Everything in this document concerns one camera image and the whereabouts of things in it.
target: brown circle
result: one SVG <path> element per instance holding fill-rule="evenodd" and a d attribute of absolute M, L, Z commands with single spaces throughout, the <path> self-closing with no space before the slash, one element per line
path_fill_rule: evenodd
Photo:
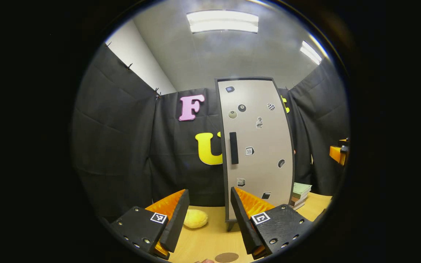
<path fill-rule="evenodd" d="M 220 263 L 228 263 L 238 259 L 238 254 L 236 253 L 223 253 L 215 257 L 215 261 Z"/>

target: stack of books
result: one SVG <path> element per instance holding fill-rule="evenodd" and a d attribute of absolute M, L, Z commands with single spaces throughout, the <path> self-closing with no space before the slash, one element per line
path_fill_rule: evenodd
<path fill-rule="evenodd" d="M 311 191 L 311 185 L 303 184 L 303 183 L 294 183 L 293 184 L 293 192 L 292 192 L 292 200 L 290 200 L 290 207 L 294 210 L 302 207 L 306 198 L 308 197 L 308 193 Z"/>

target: white wall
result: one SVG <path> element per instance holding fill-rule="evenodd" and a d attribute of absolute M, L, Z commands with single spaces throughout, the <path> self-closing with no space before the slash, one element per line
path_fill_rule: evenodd
<path fill-rule="evenodd" d="M 105 41 L 107 45 L 110 42 L 108 47 L 113 53 L 126 65 L 132 63 L 130 69 L 151 88 L 159 88 L 158 92 L 162 94 L 177 92 L 137 31 L 132 19 Z"/>

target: wooden table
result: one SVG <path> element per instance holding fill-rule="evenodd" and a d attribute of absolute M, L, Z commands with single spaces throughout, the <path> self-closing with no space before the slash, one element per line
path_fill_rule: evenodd
<path fill-rule="evenodd" d="M 331 196 L 308 193 L 305 205 L 299 208 L 297 212 L 308 220 L 313 221 L 324 208 L 327 208 L 331 198 Z M 170 253 L 169 261 L 174 263 L 194 263 L 210 259 L 216 262 L 215 257 L 226 252 L 239 255 L 239 258 L 232 263 L 254 261 L 251 255 L 246 254 L 238 224 L 235 224 L 232 231 L 227 232 L 225 207 L 190 205 L 189 209 L 202 210 L 209 215 L 209 219 L 202 228 L 191 229 L 183 226 L 177 248 L 174 253 Z"/>

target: pink letter f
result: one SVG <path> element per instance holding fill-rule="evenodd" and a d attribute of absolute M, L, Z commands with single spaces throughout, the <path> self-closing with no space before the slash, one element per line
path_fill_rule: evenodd
<path fill-rule="evenodd" d="M 196 116 L 193 114 L 194 112 L 199 111 L 199 102 L 193 102 L 193 100 L 199 100 L 200 102 L 204 102 L 204 95 L 195 95 L 189 97 L 182 97 L 180 98 L 182 101 L 182 115 L 178 118 L 180 121 L 190 121 L 194 120 Z"/>

